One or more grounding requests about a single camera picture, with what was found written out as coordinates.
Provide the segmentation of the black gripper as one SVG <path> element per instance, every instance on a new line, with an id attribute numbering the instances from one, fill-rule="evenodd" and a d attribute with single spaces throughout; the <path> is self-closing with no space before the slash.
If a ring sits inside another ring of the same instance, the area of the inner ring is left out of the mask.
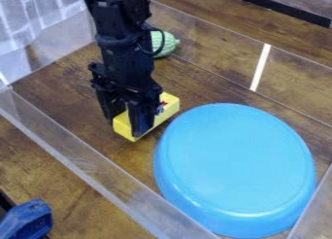
<path id="1" fill-rule="evenodd" d="M 130 33 L 115 37 L 98 34 L 103 61 L 92 62 L 91 84 L 108 123 L 128 109 L 131 134 L 143 136 L 155 126 L 155 117 L 162 105 L 162 86 L 152 77 L 155 52 L 152 33 Z"/>

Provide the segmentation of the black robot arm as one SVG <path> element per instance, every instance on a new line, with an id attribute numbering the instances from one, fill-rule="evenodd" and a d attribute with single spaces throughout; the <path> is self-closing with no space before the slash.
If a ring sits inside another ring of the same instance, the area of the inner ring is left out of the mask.
<path id="1" fill-rule="evenodd" d="M 84 0 L 96 26 L 96 44 L 103 60 L 88 65 L 91 84 L 107 120 L 128 113 L 131 134 L 139 137 L 155 125 L 163 87 L 152 78 L 156 27 L 150 0 Z"/>

